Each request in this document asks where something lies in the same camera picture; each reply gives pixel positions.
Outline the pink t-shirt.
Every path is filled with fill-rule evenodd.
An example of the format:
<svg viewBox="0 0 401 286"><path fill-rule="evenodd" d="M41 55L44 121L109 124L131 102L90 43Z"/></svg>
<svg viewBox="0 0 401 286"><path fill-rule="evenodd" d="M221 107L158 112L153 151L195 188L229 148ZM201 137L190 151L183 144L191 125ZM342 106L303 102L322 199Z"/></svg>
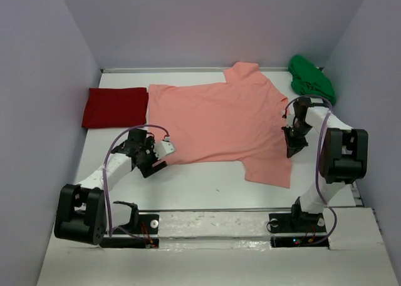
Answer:
<svg viewBox="0 0 401 286"><path fill-rule="evenodd" d="M256 63L237 62L225 82L151 84L148 122L166 128L176 147L171 165L240 161L247 181L290 187L282 112L288 103Z"/></svg>

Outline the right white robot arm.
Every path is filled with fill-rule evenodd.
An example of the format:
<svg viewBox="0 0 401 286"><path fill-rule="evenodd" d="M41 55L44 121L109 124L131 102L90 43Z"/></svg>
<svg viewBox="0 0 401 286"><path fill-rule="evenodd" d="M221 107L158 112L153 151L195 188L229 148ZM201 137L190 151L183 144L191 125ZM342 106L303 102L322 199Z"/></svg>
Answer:
<svg viewBox="0 0 401 286"><path fill-rule="evenodd" d="M367 172L368 133L339 120L331 103L321 96L304 95L289 102L294 115L282 128L286 156L291 158L308 145L310 130L319 134L315 180L296 199L288 216L293 230L302 231L323 221L323 210L346 185L362 179Z"/></svg>

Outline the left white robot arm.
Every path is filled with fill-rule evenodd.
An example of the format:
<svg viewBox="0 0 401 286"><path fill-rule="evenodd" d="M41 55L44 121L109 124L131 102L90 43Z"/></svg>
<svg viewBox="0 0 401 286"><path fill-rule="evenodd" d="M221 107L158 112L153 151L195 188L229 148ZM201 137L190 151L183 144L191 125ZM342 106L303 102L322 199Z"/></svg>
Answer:
<svg viewBox="0 0 401 286"><path fill-rule="evenodd" d="M139 219L138 206L121 200L111 201L110 192L134 169L144 178L167 166L166 156L175 152L170 133L162 126L164 137L156 141L150 124L133 126L111 143L103 163L77 184L66 184L60 191L54 223L54 236L73 242L99 245L114 231L155 248L147 227Z"/></svg>

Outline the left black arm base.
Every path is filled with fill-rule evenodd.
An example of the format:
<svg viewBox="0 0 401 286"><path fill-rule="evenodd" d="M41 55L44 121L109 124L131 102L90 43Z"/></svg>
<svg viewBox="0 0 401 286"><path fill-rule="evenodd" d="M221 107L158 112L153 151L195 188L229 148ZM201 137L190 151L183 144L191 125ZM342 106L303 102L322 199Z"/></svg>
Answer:
<svg viewBox="0 0 401 286"><path fill-rule="evenodd" d="M160 217L156 213L140 213L136 226L118 227L113 236L105 236L101 248L156 249L159 247Z"/></svg>

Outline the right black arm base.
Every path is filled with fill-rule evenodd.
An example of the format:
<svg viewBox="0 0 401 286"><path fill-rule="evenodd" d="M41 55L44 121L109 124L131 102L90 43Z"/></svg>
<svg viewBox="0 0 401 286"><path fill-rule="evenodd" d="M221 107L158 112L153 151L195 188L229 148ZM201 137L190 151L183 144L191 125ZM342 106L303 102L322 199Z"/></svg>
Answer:
<svg viewBox="0 0 401 286"><path fill-rule="evenodd" d="M294 219L290 213L271 213L266 224L272 248L328 248L326 227L312 220Z"/></svg>

